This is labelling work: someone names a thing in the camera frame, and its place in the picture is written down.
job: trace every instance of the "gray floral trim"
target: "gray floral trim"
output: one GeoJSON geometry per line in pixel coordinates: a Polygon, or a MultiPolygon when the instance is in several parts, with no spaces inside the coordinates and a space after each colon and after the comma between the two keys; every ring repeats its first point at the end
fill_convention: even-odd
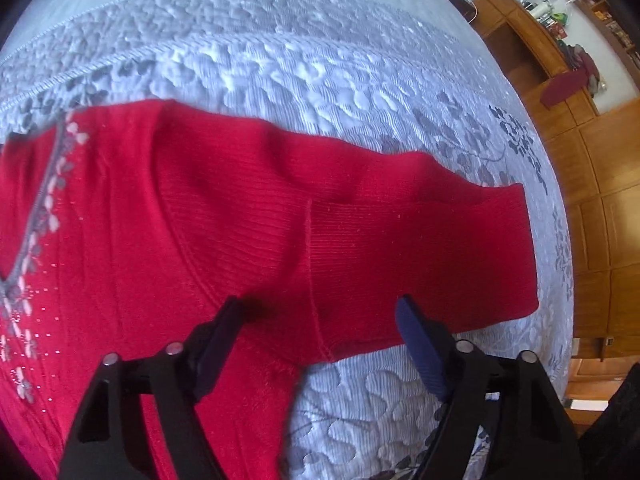
{"type": "Polygon", "coordinates": [[[560,274],[567,300],[574,293],[574,267],[571,260],[571,241],[569,232],[565,228],[566,219],[558,214],[558,208],[553,211],[554,230],[556,231],[556,270],[560,274]]]}
{"type": "MultiPolygon", "coordinates": [[[[12,360],[12,350],[27,359],[38,357],[38,345],[24,321],[33,314],[33,291],[28,283],[30,274],[38,271],[41,240],[49,233],[60,228],[60,220],[53,212],[57,190],[65,189],[66,174],[73,169],[73,164],[66,160],[78,144],[84,144],[88,134],[79,132],[78,125],[70,122],[71,114],[57,122],[56,139],[49,155],[36,200],[33,203],[28,219],[22,245],[16,256],[11,273],[4,282],[0,282],[0,327],[5,332],[0,334],[0,360],[12,360]]],[[[34,403],[34,391],[26,377],[26,368],[12,368],[12,381],[15,383],[17,395],[28,403],[34,403]]]]}
{"type": "MultiPolygon", "coordinates": [[[[66,79],[182,44],[224,37],[295,38],[379,50],[441,71],[492,102],[517,106],[488,52],[476,49],[473,72],[460,59],[469,46],[403,10],[370,0],[124,0],[89,10],[0,60],[0,111],[66,79]],[[443,55],[424,55],[425,45],[443,55]]],[[[363,59],[376,62],[375,59],[363,59]]]]}

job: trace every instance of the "cabinet panel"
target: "cabinet panel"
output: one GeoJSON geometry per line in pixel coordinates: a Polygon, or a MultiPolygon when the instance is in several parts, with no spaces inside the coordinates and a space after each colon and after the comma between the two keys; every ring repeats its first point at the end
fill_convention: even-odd
{"type": "Polygon", "coordinates": [[[545,148],[565,204],[571,205],[597,195],[598,185],[578,130],[569,130],[548,140],[545,148]]]}
{"type": "Polygon", "coordinates": [[[565,101],[576,124],[584,124],[594,119],[597,115],[593,100],[586,90],[581,90],[565,101]]]}
{"type": "Polygon", "coordinates": [[[604,337],[609,320],[610,275],[590,272],[575,277],[574,335],[604,337]]]}
{"type": "Polygon", "coordinates": [[[613,338],[613,344],[605,348],[605,357],[624,357],[640,354],[640,335],[623,335],[613,338]]]}
{"type": "Polygon", "coordinates": [[[536,125],[538,135],[543,141],[553,139],[559,134],[575,128],[576,125],[574,116],[571,114],[566,102],[558,103],[552,108],[546,108],[540,102],[540,96],[546,85],[548,85],[548,82],[543,83],[522,97],[524,107],[536,125]]]}
{"type": "Polygon", "coordinates": [[[602,199],[609,232],[611,265],[640,263],[640,186],[602,199]]]}
{"type": "Polygon", "coordinates": [[[640,265],[611,271],[609,333],[640,333],[640,265]]]}
{"type": "Polygon", "coordinates": [[[609,267],[609,239],[604,207],[600,197],[580,204],[587,266],[589,270],[605,270],[609,267]]]}
{"type": "Polygon", "coordinates": [[[602,348],[604,346],[603,337],[582,337],[578,345],[578,354],[575,358],[580,359],[600,359],[602,357],[602,348]]]}
{"type": "Polygon", "coordinates": [[[485,37],[504,21],[502,13],[489,0],[475,0],[478,15],[471,23],[474,30],[485,37]]]}
{"type": "Polygon", "coordinates": [[[580,127],[603,193],[640,182],[640,99],[580,127]]]}

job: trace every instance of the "white bedspread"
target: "white bedspread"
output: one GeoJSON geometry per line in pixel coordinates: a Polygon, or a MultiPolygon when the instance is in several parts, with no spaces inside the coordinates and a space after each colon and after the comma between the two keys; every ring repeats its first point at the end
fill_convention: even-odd
{"type": "MultiPolygon", "coordinates": [[[[74,107],[173,98],[377,152],[423,150],[483,186],[523,183],[540,307],[466,336],[501,356],[532,349],[564,391],[573,282],[558,184],[513,88],[446,0],[35,0],[2,52],[0,142],[74,107]]],[[[284,475],[405,478],[437,408],[404,347],[316,365],[284,475]]],[[[476,451],[470,478],[485,439],[476,451]]]]}

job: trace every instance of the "ribbed knit fabric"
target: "ribbed knit fabric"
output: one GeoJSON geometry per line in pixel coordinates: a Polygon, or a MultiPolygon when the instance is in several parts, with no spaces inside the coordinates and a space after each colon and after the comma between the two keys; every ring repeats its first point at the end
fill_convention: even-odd
{"type": "MultiPolygon", "coordinates": [[[[401,294],[452,332],[538,306],[522,186],[482,188],[425,153],[380,155],[174,102],[92,108],[73,121],[88,141],[68,156],[73,177],[52,209],[60,228],[40,259],[54,269],[30,278],[56,291],[33,300],[50,324],[37,393],[52,398],[51,434],[68,433],[103,354],[151,355],[234,294],[249,316],[198,414],[230,479],[276,480],[303,368],[400,344],[401,294]]],[[[146,414],[171,478],[151,406],[146,414]]]]}

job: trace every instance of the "red cloth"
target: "red cloth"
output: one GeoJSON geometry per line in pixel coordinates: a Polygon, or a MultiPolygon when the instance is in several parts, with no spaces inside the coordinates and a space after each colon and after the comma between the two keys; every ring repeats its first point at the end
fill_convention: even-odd
{"type": "MultiPolygon", "coordinates": [[[[12,207],[0,218],[5,278],[38,194],[31,176],[44,174],[42,153],[65,146],[40,249],[23,265],[36,264],[23,283],[33,313],[9,337],[0,381],[2,420],[44,480],[101,356],[152,355],[230,294],[252,309],[198,414],[232,480],[279,478],[303,367],[402,343],[399,295],[452,332],[538,306],[520,185],[483,188],[425,153],[380,155],[174,102],[92,108],[54,135],[10,142],[0,160],[0,203],[12,207]],[[27,330],[36,358],[21,355],[27,330]],[[33,404],[15,395],[21,365],[33,404]]],[[[146,406],[161,477],[171,478],[146,406]]]]}
{"type": "Polygon", "coordinates": [[[591,75],[598,80],[600,79],[600,72],[598,72],[593,58],[585,51],[581,51],[577,56],[580,58],[580,68],[553,76],[549,85],[542,92],[540,102],[545,107],[556,106],[579,92],[581,88],[588,86],[591,75]]]}

